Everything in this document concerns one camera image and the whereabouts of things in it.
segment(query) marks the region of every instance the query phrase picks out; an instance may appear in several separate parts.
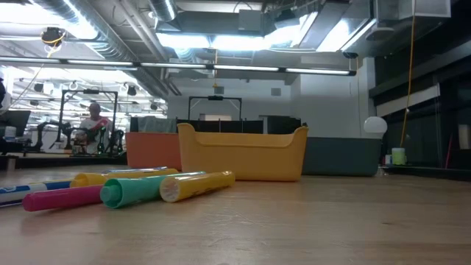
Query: yellow plastic bin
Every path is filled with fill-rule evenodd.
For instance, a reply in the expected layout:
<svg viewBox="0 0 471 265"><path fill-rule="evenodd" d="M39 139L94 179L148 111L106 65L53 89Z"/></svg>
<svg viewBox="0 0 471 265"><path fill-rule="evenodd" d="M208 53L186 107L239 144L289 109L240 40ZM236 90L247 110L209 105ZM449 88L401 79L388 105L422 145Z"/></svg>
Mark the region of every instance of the yellow plastic bin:
<svg viewBox="0 0 471 265"><path fill-rule="evenodd" d="M307 127L290 135L195 132L178 124L184 172L232 171L236 180L298 181Z"/></svg>

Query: computer monitor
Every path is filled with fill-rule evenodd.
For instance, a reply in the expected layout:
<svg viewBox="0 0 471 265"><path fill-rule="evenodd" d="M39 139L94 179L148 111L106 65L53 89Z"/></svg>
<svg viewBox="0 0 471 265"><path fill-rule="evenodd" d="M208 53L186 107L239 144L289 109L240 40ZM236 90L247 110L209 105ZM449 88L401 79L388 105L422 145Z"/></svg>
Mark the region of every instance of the computer monitor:
<svg viewBox="0 0 471 265"><path fill-rule="evenodd" d="M26 129L30 114L30 110L7 110L0 115L0 127L15 127L16 137L21 137Z"/></svg>

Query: wooden table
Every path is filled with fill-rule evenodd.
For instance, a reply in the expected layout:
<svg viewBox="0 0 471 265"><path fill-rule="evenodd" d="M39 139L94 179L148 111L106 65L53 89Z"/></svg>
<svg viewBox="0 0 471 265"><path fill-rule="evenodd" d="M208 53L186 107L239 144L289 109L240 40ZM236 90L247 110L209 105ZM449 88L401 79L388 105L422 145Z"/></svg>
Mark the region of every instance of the wooden table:
<svg viewBox="0 0 471 265"><path fill-rule="evenodd" d="M0 184L109 168L18 170ZM121 210L6 207L0 239L1 264L468 265L471 185L394 175L304 177L237 182L174 204Z"/></svg>

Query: man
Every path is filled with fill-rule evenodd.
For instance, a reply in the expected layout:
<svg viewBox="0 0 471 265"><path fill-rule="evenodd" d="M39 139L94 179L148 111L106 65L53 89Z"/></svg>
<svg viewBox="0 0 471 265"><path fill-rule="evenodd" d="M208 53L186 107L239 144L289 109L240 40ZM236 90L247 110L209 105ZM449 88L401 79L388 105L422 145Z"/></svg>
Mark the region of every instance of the man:
<svg viewBox="0 0 471 265"><path fill-rule="evenodd" d="M84 121L82 121L80 123L80 128L87 128L90 130L90 132L85 133L84 131L80 130L77 133L76 139L86 143L88 154L95 155L98 152L97 147L100 141L100 129L102 127L106 128L103 139L103 144L106 149L108 146L108 139L110 138L111 127L113 125L108 118L100 116L102 108L98 103L90 104L88 110L90 111L90 118L86 118Z"/></svg>

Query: white wall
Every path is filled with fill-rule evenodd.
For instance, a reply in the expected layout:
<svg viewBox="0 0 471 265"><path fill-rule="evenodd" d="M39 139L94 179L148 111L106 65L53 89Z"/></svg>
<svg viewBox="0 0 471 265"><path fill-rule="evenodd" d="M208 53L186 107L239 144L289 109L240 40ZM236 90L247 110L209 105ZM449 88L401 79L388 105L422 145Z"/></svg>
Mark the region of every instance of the white wall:
<svg viewBox="0 0 471 265"><path fill-rule="evenodd" d="M191 81L189 79L176 79L175 85L182 92L182 96L169 97L169 110L167 117L174 119L188 118L188 97L189 96L212 96L214 95L212 79L200 79ZM257 120L259 116L279 115L290 116L291 87L284 85L281 80L245 80L239 79L219 79L217 84L224 86L225 97L242 98L242 118L247 120ZM281 88L281 96L271 96L272 88ZM231 115L232 120L239 117L238 109L229 101L221 102L193 99L191 105L191 119L198 119L200 114ZM232 101L238 107L238 101Z"/></svg>
<svg viewBox="0 0 471 265"><path fill-rule="evenodd" d="M224 96L242 97L242 118L279 115L301 118L307 122L310 137L370 138L363 130L364 121L375 116L376 109L369 98L369 89L375 86L374 59L366 58L354 77L300 75L292 86L283 81L222 79ZM213 80L176 79L175 84L183 96L169 98L168 117L186 119L189 96L213 95ZM271 88L281 88L282 96L271 96ZM201 100L191 110L191 119L200 114L231 115L238 119L238 110L228 101Z"/></svg>
<svg viewBox="0 0 471 265"><path fill-rule="evenodd" d="M369 137L363 123L375 114L368 94L374 73L374 61L365 59L355 77L300 75L292 85L291 115L308 123L310 137Z"/></svg>

